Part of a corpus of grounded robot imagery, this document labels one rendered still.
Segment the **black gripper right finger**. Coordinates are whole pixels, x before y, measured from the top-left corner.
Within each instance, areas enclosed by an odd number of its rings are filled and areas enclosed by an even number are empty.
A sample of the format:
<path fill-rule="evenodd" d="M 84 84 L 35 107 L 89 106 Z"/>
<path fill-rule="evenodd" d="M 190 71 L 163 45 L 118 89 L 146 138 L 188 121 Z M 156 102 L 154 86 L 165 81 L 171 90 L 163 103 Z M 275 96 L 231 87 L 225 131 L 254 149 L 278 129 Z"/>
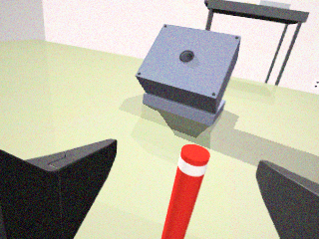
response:
<path fill-rule="evenodd" d="M 261 159 L 257 185 L 280 239 L 319 239 L 319 184 Z"/>

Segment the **red peg with white band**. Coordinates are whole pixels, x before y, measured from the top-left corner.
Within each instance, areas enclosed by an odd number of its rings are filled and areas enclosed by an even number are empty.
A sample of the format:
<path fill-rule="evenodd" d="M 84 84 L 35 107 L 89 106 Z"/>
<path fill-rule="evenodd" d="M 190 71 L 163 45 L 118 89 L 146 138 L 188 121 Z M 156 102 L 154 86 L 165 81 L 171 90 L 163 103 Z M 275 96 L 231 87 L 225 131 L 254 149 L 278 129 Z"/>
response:
<path fill-rule="evenodd" d="M 209 158 L 196 144 L 181 149 L 161 239 L 184 239 Z"/>

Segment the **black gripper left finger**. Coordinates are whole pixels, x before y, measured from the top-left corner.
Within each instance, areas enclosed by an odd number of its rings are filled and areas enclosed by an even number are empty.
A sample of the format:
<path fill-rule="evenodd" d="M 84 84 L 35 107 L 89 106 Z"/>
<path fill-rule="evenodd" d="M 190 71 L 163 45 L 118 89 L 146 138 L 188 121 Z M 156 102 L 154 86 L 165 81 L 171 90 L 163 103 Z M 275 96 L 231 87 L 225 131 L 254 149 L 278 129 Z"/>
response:
<path fill-rule="evenodd" d="M 0 239 L 74 239 L 117 143 L 109 138 L 25 160 L 0 149 Z"/>

